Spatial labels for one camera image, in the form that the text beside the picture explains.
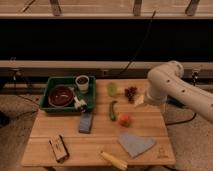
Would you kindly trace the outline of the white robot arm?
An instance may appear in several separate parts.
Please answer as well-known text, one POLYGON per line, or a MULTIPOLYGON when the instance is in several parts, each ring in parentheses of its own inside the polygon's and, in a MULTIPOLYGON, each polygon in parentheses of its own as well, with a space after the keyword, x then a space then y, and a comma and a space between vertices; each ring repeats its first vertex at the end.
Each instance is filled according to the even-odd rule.
POLYGON ((152 68, 147 74, 149 85, 135 106, 159 106, 171 96, 213 124, 213 94, 186 83, 183 75, 183 65, 177 61, 152 68))

